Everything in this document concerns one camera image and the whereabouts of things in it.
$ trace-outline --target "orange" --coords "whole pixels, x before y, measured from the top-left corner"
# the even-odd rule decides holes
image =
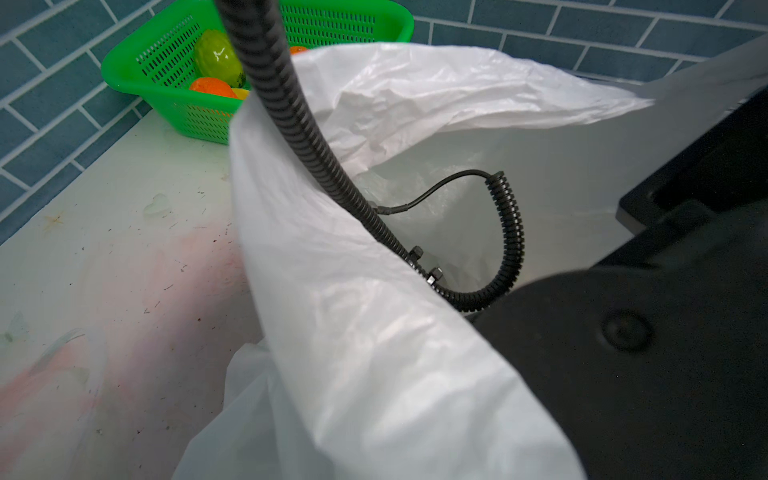
[[[190,90],[199,91],[204,94],[219,95],[221,97],[237,98],[235,92],[224,80],[213,77],[198,78],[190,86]]]

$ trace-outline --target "countertop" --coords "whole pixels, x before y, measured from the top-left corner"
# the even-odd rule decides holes
[[[0,246],[3,478],[170,478],[262,337],[227,147],[150,112]]]

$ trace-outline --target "black cable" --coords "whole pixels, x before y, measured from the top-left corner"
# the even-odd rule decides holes
[[[288,51],[283,18],[274,0],[216,0],[221,21],[243,64],[253,91],[289,147],[317,183],[371,235],[422,276],[415,262],[349,179],[320,132],[299,84]],[[522,223],[503,172],[485,181],[502,219],[504,259],[493,280],[471,293],[455,292],[432,282],[432,288],[462,312],[481,310],[509,291],[522,261]]]
[[[488,179],[491,177],[491,174],[489,174],[488,172],[484,172],[483,170],[463,170],[453,175],[448,175],[446,178],[443,178],[438,183],[436,183],[432,188],[430,188],[423,194],[419,195],[413,202],[408,202],[405,205],[398,205],[397,207],[378,207],[377,206],[376,208],[374,208],[374,210],[379,215],[393,215],[393,214],[401,214],[402,212],[407,212],[408,210],[411,210],[413,207],[423,202],[424,199],[426,199],[427,197],[435,193],[440,187],[447,184],[448,182],[452,182],[457,178],[468,177],[469,175],[475,175],[477,177],[483,177],[485,179]]]

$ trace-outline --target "green plastic basket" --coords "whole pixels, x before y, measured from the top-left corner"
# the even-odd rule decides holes
[[[389,0],[284,0],[280,11],[291,46],[410,41],[413,35],[411,14]],[[199,77],[194,44],[209,28],[224,30],[212,0],[177,0],[113,48],[101,75],[113,89],[143,97],[179,133],[225,144],[242,101],[188,90]]]

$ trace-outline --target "yellow fruit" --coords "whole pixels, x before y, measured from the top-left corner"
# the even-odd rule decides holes
[[[194,64],[201,77],[213,77],[225,81],[232,88],[245,84],[243,66],[235,56],[227,34],[218,30],[206,30],[194,44]]]
[[[245,88],[233,88],[232,91],[235,92],[235,96],[237,96],[240,100],[245,100],[250,93]]]

